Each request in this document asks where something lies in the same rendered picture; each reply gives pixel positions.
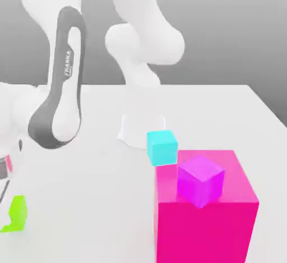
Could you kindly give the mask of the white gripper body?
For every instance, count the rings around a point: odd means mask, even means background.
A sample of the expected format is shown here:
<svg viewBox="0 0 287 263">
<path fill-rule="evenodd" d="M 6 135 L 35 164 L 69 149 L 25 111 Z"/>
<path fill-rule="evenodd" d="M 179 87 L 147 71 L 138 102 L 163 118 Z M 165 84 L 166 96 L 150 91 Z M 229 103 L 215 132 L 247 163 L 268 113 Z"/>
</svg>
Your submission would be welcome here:
<svg viewBox="0 0 287 263">
<path fill-rule="evenodd" d="M 0 214 L 7 214 L 13 199 L 13 178 L 0 181 Z"/>
</svg>

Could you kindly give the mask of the small purple cube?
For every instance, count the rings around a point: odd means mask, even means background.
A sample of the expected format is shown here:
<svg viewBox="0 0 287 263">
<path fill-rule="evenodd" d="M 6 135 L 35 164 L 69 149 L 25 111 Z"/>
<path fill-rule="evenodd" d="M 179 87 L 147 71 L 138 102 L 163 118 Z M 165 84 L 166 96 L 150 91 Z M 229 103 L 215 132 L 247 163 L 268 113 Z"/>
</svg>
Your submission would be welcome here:
<svg viewBox="0 0 287 263">
<path fill-rule="evenodd" d="M 224 177 L 224 168 L 198 155 L 178 165 L 177 191 L 200 209 L 222 195 Z"/>
</svg>

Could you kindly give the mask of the small cyan cube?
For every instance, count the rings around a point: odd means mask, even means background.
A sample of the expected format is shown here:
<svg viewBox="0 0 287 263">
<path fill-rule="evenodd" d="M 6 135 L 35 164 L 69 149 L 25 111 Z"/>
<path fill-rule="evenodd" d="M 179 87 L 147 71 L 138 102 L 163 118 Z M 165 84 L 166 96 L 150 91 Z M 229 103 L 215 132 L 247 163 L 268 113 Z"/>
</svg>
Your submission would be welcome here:
<svg viewBox="0 0 287 263">
<path fill-rule="evenodd" d="M 153 167 L 177 163 L 178 141 L 171 130 L 147 133 L 147 155 Z"/>
</svg>

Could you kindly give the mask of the small green cube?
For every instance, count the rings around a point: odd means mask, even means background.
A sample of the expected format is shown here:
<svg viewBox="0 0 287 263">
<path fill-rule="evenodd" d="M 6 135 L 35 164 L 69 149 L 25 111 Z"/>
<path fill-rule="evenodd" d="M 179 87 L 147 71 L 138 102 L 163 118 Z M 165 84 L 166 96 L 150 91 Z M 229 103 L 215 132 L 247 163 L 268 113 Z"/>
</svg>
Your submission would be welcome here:
<svg viewBox="0 0 287 263">
<path fill-rule="evenodd" d="M 27 205 L 24 195 L 14 196 L 8 212 L 10 224 L 4 225 L 0 233 L 23 231 L 27 219 Z"/>
</svg>

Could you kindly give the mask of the large pink box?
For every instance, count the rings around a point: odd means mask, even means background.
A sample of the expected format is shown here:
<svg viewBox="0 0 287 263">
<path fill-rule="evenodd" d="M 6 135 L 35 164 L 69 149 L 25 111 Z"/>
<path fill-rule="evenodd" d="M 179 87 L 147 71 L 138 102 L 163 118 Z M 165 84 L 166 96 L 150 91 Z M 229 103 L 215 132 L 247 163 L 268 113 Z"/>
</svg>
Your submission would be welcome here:
<svg viewBox="0 0 287 263">
<path fill-rule="evenodd" d="M 220 198 L 199 209 L 177 192 L 178 166 L 155 168 L 156 263 L 245 263 L 259 200 L 233 150 L 180 150 L 225 169 Z"/>
</svg>

